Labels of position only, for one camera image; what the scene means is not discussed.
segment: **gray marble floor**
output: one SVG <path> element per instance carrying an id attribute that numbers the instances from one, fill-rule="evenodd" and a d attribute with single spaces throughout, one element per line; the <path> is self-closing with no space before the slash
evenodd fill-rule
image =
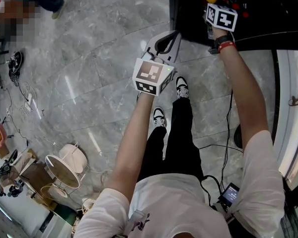
<path id="1" fill-rule="evenodd" d="M 23 97 L 10 81 L 7 68 L 0 70 L 4 86 L 12 97 L 10 111 L 14 122 L 42 161 L 48 154 L 57 155 L 64 144 L 79 142 L 91 169 L 101 172 L 113 168 L 120 140 L 136 104 L 137 92 L 131 81 L 135 59 L 141 55 L 148 39 L 169 30 L 168 3 L 168 0 L 66 0 L 58 20 L 52 20 L 51 13 L 41 10 L 35 20 L 20 29 L 23 38 L 18 37 L 11 43 L 10 51 L 22 49 L 24 52 L 20 83 L 27 82 L 35 89 L 38 113 L 21 115 L 19 107 Z M 264 93 L 271 128 L 275 105 L 271 52 L 249 51 L 241 55 Z M 189 84 L 194 143 L 198 147 L 225 144 L 230 85 L 223 63 L 218 56 L 210 55 L 207 47 L 183 40 L 177 70 Z M 168 121 L 175 99 L 175 86 L 171 83 L 154 101 L 155 106 L 164 108 Z M 1 92 L 1 118 L 9 105 L 8 93 Z M 238 123 L 233 102 L 232 133 Z M 16 135 L 9 140 L 9 148 L 22 151 L 25 139 L 16 133 L 11 122 L 5 127 Z M 224 148 L 212 146 L 200 154 L 204 173 L 220 178 Z M 225 184 L 240 184 L 241 160 L 240 152 L 229 150 Z M 203 184 L 216 200 L 216 184 L 212 180 Z M 72 198 L 81 203 L 84 196 L 100 189 L 100 175 L 88 172 Z M 78 207 L 69 199 L 64 203 Z"/>

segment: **hand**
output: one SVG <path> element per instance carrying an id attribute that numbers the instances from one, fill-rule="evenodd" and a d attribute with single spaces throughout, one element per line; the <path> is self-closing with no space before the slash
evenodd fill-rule
<path id="1" fill-rule="evenodd" d="M 221 36 L 227 35 L 227 31 L 225 31 L 223 29 L 212 26 L 212 30 L 213 30 L 214 39 L 217 39 Z"/>

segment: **shoelace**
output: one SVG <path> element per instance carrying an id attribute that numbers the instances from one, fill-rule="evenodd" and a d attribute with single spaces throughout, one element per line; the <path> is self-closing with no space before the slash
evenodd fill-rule
<path id="1" fill-rule="evenodd" d="M 160 118 L 160 117 L 157 117 L 155 120 L 154 120 L 154 125 L 156 127 L 159 127 L 159 126 L 163 126 L 164 127 L 164 119 L 163 118 Z"/>
<path id="2" fill-rule="evenodd" d="M 189 90 L 185 86 L 180 86 L 178 90 L 178 96 L 181 97 L 188 97 L 189 96 Z"/>

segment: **cable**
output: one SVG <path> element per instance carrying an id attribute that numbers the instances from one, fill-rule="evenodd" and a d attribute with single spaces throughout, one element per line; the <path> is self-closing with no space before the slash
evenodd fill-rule
<path id="1" fill-rule="evenodd" d="M 201 188 L 208 194 L 209 206 L 211 207 L 211 195 L 209 194 L 209 192 L 206 189 L 204 189 L 204 187 L 202 186 L 202 183 L 200 183 L 200 185 L 201 185 Z"/>
<path id="2" fill-rule="evenodd" d="M 207 175 L 207 176 L 204 176 L 204 177 L 205 178 L 211 177 L 217 183 L 218 188 L 219 188 L 219 192 L 220 192 L 220 194 L 222 194 L 222 192 L 221 192 L 221 186 L 220 186 L 220 183 L 219 183 L 218 179 L 216 179 L 214 176 L 211 176 L 211 175 Z"/>
<path id="3" fill-rule="evenodd" d="M 26 100 L 26 101 L 29 101 L 25 96 L 24 96 L 24 94 L 23 94 L 23 92 L 22 92 L 22 90 L 21 90 L 21 88 L 20 88 L 20 84 L 19 84 L 19 77 L 17 77 L 17 80 L 16 80 L 16 82 L 18 83 L 18 87 L 19 87 L 19 90 L 20 90 L 20 93 L 23 95 L 23 97 L 24 97 L 24 99 Z"/>
<path id="4" fill-rule="evenodd" d="M 32 90 L 33 94 L 32 94 L 32 100 L 33 102 L 35 103 L 35 109 L 37 109 L 37 102 L 38 102 L 38 99 L 37 99 L 37 95 L 36 95 L 36 92 L 34 90 L 34 88 L 28 83 L 28 82 L 23 82 L 22 83 L 22 86 L 21 86 L 21 93 L 22 95 L 24 96 L 29 96 L 30 94 L 30 89 Z"/>
<path id="5" fill-rule="evenodd" d="M 230 138 L 230 129 L 229 129 L 229 117 L 230 117 L 230 111 L 232 109 L 232 99 L 233 99 L 233 90 L 231 90 L 230 93 L 230 101 L 229 101 L 229 109 L 228 113 L 226 115 L 226 121 L 227 121 L 227 141 L 226 141 L 226 148 L 225 148 L 225 155 L 224 155 L 224 160 L 223 160 L 223 167 L 222 167 L 222 173 L 221 173 L 221 188 L 224 190 L 224 183 L 223 183 L 223 178 L 224 178 L 224 169 L 226 167 L 227 161 L 228 161 L 228 141 Z"/>
<path id="6" fill-rule="evenodd" d="M 10 110 L 10 108 L 11 108 L 11 106 L 12 106 L 12 99 L 11 99 L 11 95 L 10 95 L 10 92 L 9 92 L 9 89 L 3 89 L 3 91 L 8 91 L 8 94 L 9 94 L 9 96 L 10 96 L 10 101 L 11 101 L 11 103 L 10 103 L 10 107 L 8 108 L 8 111 Z"/>
<path id="7" fill-rule="evenodd" d="M 228 142 L 229 142 L 229 138 L 230 138 L 229 118 L 230 118 L 230 111 L 232 109 L 232 100 L 233 100 L 233 90 L 231 90 L 231 93 L 230 93 L 229 108 L 228 108 L 228 113 L 226 115 L 226 122 L 227 122 L 227 140 L 226 140 L 226 146 L 224 146 L 224 145 L 218 145 L 218 144 L 210 144 L 210 145 L 207 145 L 207 146 L 204 146 L 204 147 L 199 148 L 199 149 L 204 149 L 204 148 L 207 148 L 207 147 L 210 147 L 210 146 L 221 146 L 221 147 L 225 147 L 223 167 L 222 167 L 222 171 L 221 171 L 221 183 L 219 183 L 219 181 L 214 176 L 211 176 L 211 175 L 204 176 L 205 178 L 211 177 L 212 179 L 215 180 L 215 182 L 217 183 L 217 186 L 218 186 L 218 189 L 219 189 L 220 194 L 222 194 L 223 190 L 225 190 L 223 179 L 224 179 L 224 169 L 225 169 L 226 164 L 227 164 L 227 161 L 228 161 L 228 151 L 227 151 L 228 148 L 237 150 L 237 151 L 239 151 L 239 152 L 242 153 L 241 150 L 228 146 Z M 202 183 L 200 183 L 200 185 L 201 185 L 201 188 L 208 194 L 209 206 L 211 206 L 211 196 L 210 196 L 209 192 L 202 186 Z"/>
<path id="8" fill-rule="evenodd" d="M 201 147 L 201 148 L 199 148 L 199 150 L 200 150 L 200 149 L 207 148 L 207 147 L 210 147 L 210 146 L 221 146 L 221 147 L 226 147 L 226 145 L 210 144 L 210 145 L 207 145 L 207 146 L 204 146 L 204 147 Z M 239 152 L 243 153 L 243 151 L 241 151 L 241 150 L 239 150 L 239 149 L 237 149 L 237 148 L 230 147 L 230 146 L 228 146 L 228 148 L 230 148 L 230 149 L 233 149 L 233 150 L 236 150 L 236 151 L 239 151 Z"/>
<path id="9" fill-rule="evenodd" d="M 12 98 L 11 98 L 10 92 L 9 92 L 9 90 L 8 90 L 7 88 L 6 88 L 4 91 L 8 91 L 8 94 L 9 94 L 9 97 L 10 97 L 10 106 L 9 106 L 9 108 L 8 108 L 8 111 L 9 111 L 10 108 L 11 108 L 11 106 L 12 106 Z M 13 113 L 13 111 L 11 111 L 11 115 L 10 115 L 10 117 L 11 117 L 11 121 L 12 121 L 12 123 L 13 123 L 13 125 L 14 125 L 16 131 L 20 134 L 20 136 L 21 136 L 22 138 L 24 138 L 24 139 L 26 140 L 26 148 L 21 152 L 21 154 L 22 154 L 22 153 L 24 153 L 24 152 L 26 151 L 26 149 L 28 148 L 28 146 L 29 146 L 29 140 L 21 134 L 21 130 L 18 129 L 17 126 L 15 125 L 14 120 L 13 120 L 13 117 L 12 117 L 12 113 Z"/>
<path id="10" fill-rule="evenodd" d="M 39 137 L 42 137 L 42 138 L 45 139 L 46 141 L 50 142 L 52 145 L 55 145 L 57 148 L 61 149 L 61 147 L 58 146 L 55 142 L 52 142 L 51 140 L 49 140 L 49 139 L 47 139 L 47 138 L 45 138 L 45 137 L 43 137 L 43 136 L 41 136 L 41 135 L 38 135 L 38 136 L 39 136 Z"/>
<path id="11" fill-rule="evenodd" d="M 94 170 L 90 169 L 90 166 L 89 165 L 87 165 L 87 167 L 88 167 L 88 171 L 100 175 L 100 183 L 101 183 L 101 186 L 102 186 L 101 189 L 103 190 L 105 188 L 104 180 L 106 178 L 106 175 L 108 174 L 108 172 L 113 172 L 113 170 L 111 170 L 111 169 L 105 169 L 105 170 L 103 170 L 101 172 L 98 172 L 98 171 L 94 171 Z"/>
<path id="12" fill-rule="evenodd" d="M 40 189 L 40 192 L 42 193 L 42 195 L 43 195 L 44 197 L 47 197 L 47 198 L 49 198 L 49 199 L 55 201 L 55 198 L 52 198 L 52 196 L 51 196 L 51 194 L 50 194 L 49 192 L 43 192 L 43 191 L 42 191 L 42 189 L 44 189 L 44 188 L 48 188 L 48 190 L 49 190 L 49 189 L 50 189 L 51 187 L 53 187 L 53 186 L 56 187 L 56 188 L 59 188 L 61 191 L 63 191 L 63 192 L 67 195 L 67 197 L 68 197 L 71 201 L 73 201 L 75 204 L 77 204 L 77 205 L 79 205 L 79 206 L 81 207 L 81 204 L 75 202 L 75 200 L 72 199 L 72 197 L 70 196 L 70 194 L 68 194 L 64 188 L 62 188 L 61 186 L 56 185 L 56 184 L 54 184 L 54 183 L 49 183 L 48 185 L 43 186 L 43 187 Z"/>

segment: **white cube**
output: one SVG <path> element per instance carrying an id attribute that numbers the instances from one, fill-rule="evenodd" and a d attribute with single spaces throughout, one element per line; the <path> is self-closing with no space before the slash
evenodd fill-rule
<path id="1" fill-rule="evenodd" d="M 174 67 L 152 60 L 137 58 L 133 82 L 135 88 L 144 93 L 159 96 L 176 73 Z"/>
<path id="2" fill-rule="evenodd" d="M 224 6 L 208 3 L 206 20 L 217 28 L 234 32 L 237 12 Z"/>

